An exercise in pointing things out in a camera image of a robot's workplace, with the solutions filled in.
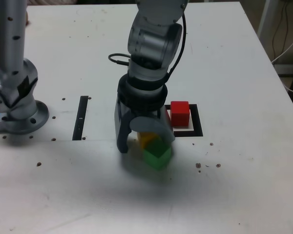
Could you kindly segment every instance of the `gray robot arm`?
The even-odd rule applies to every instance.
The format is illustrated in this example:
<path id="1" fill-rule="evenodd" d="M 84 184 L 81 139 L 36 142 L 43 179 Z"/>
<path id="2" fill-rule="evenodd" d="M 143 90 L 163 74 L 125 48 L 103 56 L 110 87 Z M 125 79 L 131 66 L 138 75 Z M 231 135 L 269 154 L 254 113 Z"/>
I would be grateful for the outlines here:
<path id="1" fill-rule="evenodd" d="M 33 97 L 37 69 L 24 59 L 26 7 L 26 0 L 0 0 L 0 132 L 33 132 L 49 117 Z"/>
<path id="2" fill-rule="evenodd" d="M 115 109 L 117 146 L 121 153 L 128 151 L 131 130 L 157 133 L 166 144 L 175 139 L 164 107 L 165 83 L 180 59 L 167 73 L 182 33 L 182 26 L 176 22 L 181 16 L 185 22 L 187 3 L 188 0 L 137 0 L 139 11 L 128 39 L 131 59 L 128 73 L 119 82 Z"/>

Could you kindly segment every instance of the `black square outline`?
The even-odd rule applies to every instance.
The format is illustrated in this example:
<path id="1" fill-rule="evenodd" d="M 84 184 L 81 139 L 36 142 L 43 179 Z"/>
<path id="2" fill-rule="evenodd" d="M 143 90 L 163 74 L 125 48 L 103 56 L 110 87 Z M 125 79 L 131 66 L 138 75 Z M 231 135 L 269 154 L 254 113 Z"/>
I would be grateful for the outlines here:
<path id="1" fill-rule="evenodd" d="M 170 110 L 170 105 L 165 105 L 167 110 Z M 193 131 L 174 131 L 175 137 L 202 137 L 203 131 L 199 116 L 199 111 L 196 104 L 189 105 L 191 118 L 193 123 Z"/>

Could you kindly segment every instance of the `white table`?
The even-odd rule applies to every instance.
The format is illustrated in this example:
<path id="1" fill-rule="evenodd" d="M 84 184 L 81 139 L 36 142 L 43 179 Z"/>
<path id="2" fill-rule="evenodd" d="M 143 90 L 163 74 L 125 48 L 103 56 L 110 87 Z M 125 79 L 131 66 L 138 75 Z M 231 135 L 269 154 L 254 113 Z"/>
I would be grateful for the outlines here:
<path id="1" fill-rule="evenodd" d="M 214 0 L 204 0 L 204 2 L 214 2 Z M 278 3 L 278 0 L 265 0 L 265 6 L 257 30 L 257 36 L 264 47 L 266 47 L 270 38 L 269 33 L 273 25 Z"/>
<path id="2" fill-rule="evenodd" d="M 29 135 L 0 135 L 0 234 L 293 234 L 293 104 L 239 3 L 186 10 L 167 104 L 197 104 L 204 136 L 177 138 L 160 172 L 118 153 L 113 116 L 126 67 L 107 56 L 127 53 L 136 12 L 28 8 L 25 55 L 50 119 Z M 86 140 L 72 141 L 82 95 L 92 97 Z"/>

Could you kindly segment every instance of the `red cube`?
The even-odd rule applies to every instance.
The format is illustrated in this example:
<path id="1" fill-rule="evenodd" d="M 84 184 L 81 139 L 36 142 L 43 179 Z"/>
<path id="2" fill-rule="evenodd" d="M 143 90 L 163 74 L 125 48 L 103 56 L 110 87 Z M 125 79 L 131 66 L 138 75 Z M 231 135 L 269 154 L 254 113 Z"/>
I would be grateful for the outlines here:
<path id="1" fill-rule="evenodd" d="M 190 107 L 187 101 L 172 101 L 170 103 L 170 118 L 173 127 L 189 126 Z"/>

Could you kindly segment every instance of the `cable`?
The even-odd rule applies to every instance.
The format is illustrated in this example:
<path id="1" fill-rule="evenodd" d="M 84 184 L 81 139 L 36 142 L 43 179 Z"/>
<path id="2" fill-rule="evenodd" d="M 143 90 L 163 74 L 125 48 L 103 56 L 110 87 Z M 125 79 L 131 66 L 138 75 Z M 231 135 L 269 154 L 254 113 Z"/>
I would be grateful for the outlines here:
<path id="1" fill-rule="evenodd" d="M 287 25 L 287 32 L 285 33 L 283 47 L 281 53 L 283 53 L 285 48 L 285 43 L 287 41 L 288 32 L 289 32 L 289 19 L 288 19 L 288 6 L 289 6 L 290 0 L 287 1 L 287 5 L 285 6 L 285 19 L 286 19 L 286 25 Z"/>
<path id="2" fill-rule="evenodd" d="M 182 15 L 182 24 L 183 24 L 183 35 L 182 35 L 182 44 L 181 44 L 181 49 L 180 49 L 180 53 L 178 55 L 178 58 L 175 62 L 175 64 L 173 65 L 173 67 L 171 68 L 171 70 L 169 71 L 169 74 L 166 78 L 166 82 L 169 80 L 171 74 L 173 73 L 173 71 L 175 70 L 176 66 L 178 65 L 180 59 L 181 59 L 181 56 L 184 52 L 184 49 L 185 49 L 185 44 L 186 44 L 186 37 L 187 37 L 187 22 L 186 22 L 186 17 L 185 17 L 185 14 Z"/>
<path id="3" fill-rule="evenodd" d="M 114 56 L 121 56 L 121 57 L 130 58 L 130 55 L 116 53 L 116 54 L 111 54 L 108 56 L 108 60 L 110 60 L 114 63 L 117 63 L 119 65 L 129 66 L 129 62 L 112 59 L 112 57 L 114 57 Z"/>
<path id="4" fill-rule="evenodd" d="M 282 54 L 280 54 L 276 59 L 274 59 L 272 61 L 272 63 L 274 63 L 278 58 L 280 58 L 282 55 L 284 55 L 291 47 L 293 46 L 293 43 L 286 49 L 286 51 L 284 51 Z M 289 89 L 284 83 L 282 83 L 283 86 L 285 87 L 286 90 L 290 91 L 293 93 L 293 90 L 292 89 Z"/>
<path id="5" fill-rule="evenodd" d="M 276 54 L 275 54 L 275 49 L 274 49 L 274 38 L 275 38 L 275 36 L 277 35 L 277 32 L 278 32 L 279 27 L 280 27 L 280 25 L 281 25 L 281 23 L 282 23 L 282 20 L 283 20 L 283 10 L 284 10 L 285 5 L 286 5 L 286 2 L 283 3 L 283 7 L 282 7 L 282 10 L 281 10 L 281 18 L 280 18 L 279 24 L 278 24 L 278 26 L 277 26 L 277 28 L 276 28 L 276 30 L 275 30 L 275 33 L 274 33 L 274 35 L 273 35 L 273 38 L 272 38 L 273 59 L 275 59 L 275 56 L 276 56 Z"/>
<path id="6" fill-rule="evenodd" d="M 277 58 L 275 58 L 272 63 L 274 63 L 278 58 L 280 58 L 281 56 L 283 56 L 291 47 L 293 46 L 293 43 L 286 49 L 286 51 L 284 51 L 282 54 L 280 54 Z"/>
<path id="7" fill-rule="evenodd" d="M 286 90 L 288 90 L 288 91 L 290 91 L 290 92 L 293 93 L 293 90 L 292 89 L 289 89 L 284 83 L 282 83 L 282 84 L 283 84 L 283 86 L 285 87 Z"/>

